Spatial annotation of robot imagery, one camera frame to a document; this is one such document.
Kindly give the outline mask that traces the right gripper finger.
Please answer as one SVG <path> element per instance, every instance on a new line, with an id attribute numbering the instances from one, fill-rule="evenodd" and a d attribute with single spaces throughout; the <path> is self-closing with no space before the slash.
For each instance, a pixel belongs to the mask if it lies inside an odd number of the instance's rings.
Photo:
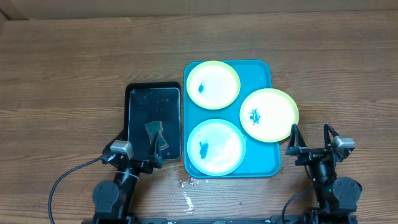
<path id="1" fill-rule="evenodd" d="M 337 147 L 336 139 L 339 134 L 331 127 L 329 123 L 323 125 L 324 145 L 325 148 Z"/>
<path id="2" fill-rule="evenodd" d="M 297 124 L 293 124 L 291 127 L 289 144 L 286 149 L 286 154 L 290 156 L 298 156 L 303 154 L 307 150 L 307 145 L 303 140 L 303 137 L 298 129 Z"/>

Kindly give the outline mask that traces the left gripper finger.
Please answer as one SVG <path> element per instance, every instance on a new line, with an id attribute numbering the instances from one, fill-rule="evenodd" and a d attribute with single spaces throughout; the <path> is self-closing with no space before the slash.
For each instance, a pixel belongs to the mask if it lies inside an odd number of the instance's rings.
<path id="1" fill-rule="evenodd" d="M 123 140 L 124 130 L 122 130 L 111 142 L 110 149 L 127 149 L 128 143 Z"/>
<path id="2" fill-rule="evenodd" d="M 150 145 L 150 160 L 155 164 L 162 164 L 162 155 L 159 146 L 159 133 L 154 136 L 154 139 Z"/>

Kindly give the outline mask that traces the green and orange sponge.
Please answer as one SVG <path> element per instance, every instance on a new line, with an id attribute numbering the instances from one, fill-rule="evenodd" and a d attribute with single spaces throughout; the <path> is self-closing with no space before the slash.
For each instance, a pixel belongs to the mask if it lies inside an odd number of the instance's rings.
<path id="1" fill-rule="evenodd" d="M 157 136 L 157 139 L 159 140 L 160 150 L 162 151 L 168 148 L 169 144 L 167 143 L 162 134 L 163 123 L 161 121 L 151 121 L 149 123 L 146 123 L 144 126 L 148 134 L 150 143 L 152 143 L 155 139 L 155 136 Z"/>

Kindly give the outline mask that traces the light blue plate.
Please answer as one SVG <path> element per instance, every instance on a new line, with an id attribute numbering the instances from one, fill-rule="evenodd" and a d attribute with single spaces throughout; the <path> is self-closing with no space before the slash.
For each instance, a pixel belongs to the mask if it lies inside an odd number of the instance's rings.
<path id="1" fill-rule="evenodd" d="M 234 172 L 242 164 L 245 153 L 242 132 L 224 119 L 201 122 L 187 140 L 187 155 L 194 168 L 212 177 Z"/>

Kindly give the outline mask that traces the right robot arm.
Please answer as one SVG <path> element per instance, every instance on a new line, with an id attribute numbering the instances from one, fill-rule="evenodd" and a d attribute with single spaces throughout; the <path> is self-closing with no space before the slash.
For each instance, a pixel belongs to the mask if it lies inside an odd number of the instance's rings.
<path id="1" fill-rule="evenodd" d="M 338 177 L 336 164 L 354 150 L 351 137 L 340 136 L 328 123 L 323 126 L 324 146 L 309 149 L 296 124 L 292 125 L 286 154 L 295 156 L 296 166 L 303 166 L 312 181 L 309 189 L 291 197 L 281 212 L 282 223 L 357 223 L 357 202 L 363 190 L 361 184 L 349 177 Z M 298 197 L 315 192 L 317 208 L 308 208 L 301 215 L 287 217 L 287 207 Z"/>

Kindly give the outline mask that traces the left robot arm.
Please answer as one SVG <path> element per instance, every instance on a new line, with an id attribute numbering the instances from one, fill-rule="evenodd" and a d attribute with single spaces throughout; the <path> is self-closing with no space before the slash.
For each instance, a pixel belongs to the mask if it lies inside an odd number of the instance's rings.
<path id="1" fill-rule="evenodd" d="M 139 175 L 152 174 L 160 169 L 163 160 L 160 151 L 160 134 L 156 133 L 145 159 L 134 158 L 132 145 L 123 140 L 123 132 L 108 143 L 100 160 L 103 164 L 116 167 L 113 180 L 100 182 L 93 190 L 95 214 L 93 223 L 134 223 L 135 218 L 129 212 L 130 203 Z"/>

